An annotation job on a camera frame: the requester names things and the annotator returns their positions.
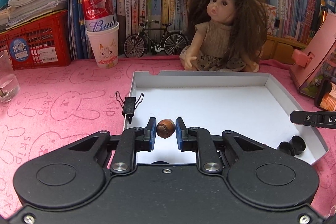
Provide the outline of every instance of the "nut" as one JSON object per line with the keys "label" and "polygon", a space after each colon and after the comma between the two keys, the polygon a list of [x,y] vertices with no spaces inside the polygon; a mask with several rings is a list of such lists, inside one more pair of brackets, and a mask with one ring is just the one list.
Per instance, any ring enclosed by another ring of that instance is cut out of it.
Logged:
{"label": "nut", "polygon": [[175,124],[170,119],[160,121],[156,127],[156,134],[161,138],[169,138],[175,132]]}

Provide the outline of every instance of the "pink towel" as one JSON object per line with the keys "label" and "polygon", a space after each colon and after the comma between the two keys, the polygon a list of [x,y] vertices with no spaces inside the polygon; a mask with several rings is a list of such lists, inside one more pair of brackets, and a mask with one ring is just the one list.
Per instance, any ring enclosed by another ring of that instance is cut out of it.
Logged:
{"label": "pink towel", "polygon": [[[297,92],[288,68],[268,60],[261,62],[260,72],[274,75],[305,110],[315,111],[313,100]],[[114,94],[129,93],[134,71],[182,69],[178,56],[158,56],[121,59],[109,70],[97,68],[94,60],[81,60],[63,68],[17,71],[20,94],[0,104],[0,214],[9,217],[21,206],[12,185],[21,164],[98,130],[122,132],[123,117]],[[313,206],[326,215],[336,204],[336,132],[321,133],[331,150],[315,165],[320,187]]]}

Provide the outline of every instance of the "cup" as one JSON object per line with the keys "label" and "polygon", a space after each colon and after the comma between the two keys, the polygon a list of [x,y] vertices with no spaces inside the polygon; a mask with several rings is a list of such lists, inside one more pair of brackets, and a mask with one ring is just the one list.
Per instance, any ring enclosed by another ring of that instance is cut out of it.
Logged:
{"label": "cup", "polygon": [[118,22],[114,27],[100,32],[86,29],[99,68],[109,69],[118,64],[118,30]]}
{"label": "cup", "polygon": [[291,155],[291,156],[294,156],[295,155],[295,152],[294,152],[294,148],[293,146],[288,143],[288,142],[282,142],[279,144],[277,150],[283,152],[283,153],[286,153],[288,155]]}
{"label": "cup", "polygon": [[12,100],[19,92],[20,86],[7,51],[0,52],[0,101],[3,103]]}
{"label": "cup", "polygon": [[293,136],[289,142],[293,148],[296,155],[300,155],[306,149],[306,143],[300,136]]}

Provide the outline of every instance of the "glass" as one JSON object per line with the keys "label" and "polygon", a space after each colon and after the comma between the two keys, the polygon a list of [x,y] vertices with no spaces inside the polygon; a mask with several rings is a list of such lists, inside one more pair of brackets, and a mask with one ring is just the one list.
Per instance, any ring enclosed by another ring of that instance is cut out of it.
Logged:
{"label": "glass", "polygon": [[3,103],[12,100],[19,92],[20,86],[7,51],[0,52],[0,101]]}

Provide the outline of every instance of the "budweiser can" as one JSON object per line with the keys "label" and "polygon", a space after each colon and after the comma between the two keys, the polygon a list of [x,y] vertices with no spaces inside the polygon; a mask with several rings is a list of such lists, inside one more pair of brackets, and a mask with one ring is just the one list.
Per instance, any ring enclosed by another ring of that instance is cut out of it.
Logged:
{"label": "budweiser can", "polygon": [[116,23],[113,0],[82,0],[86,28],[90,32],[100,32]]}

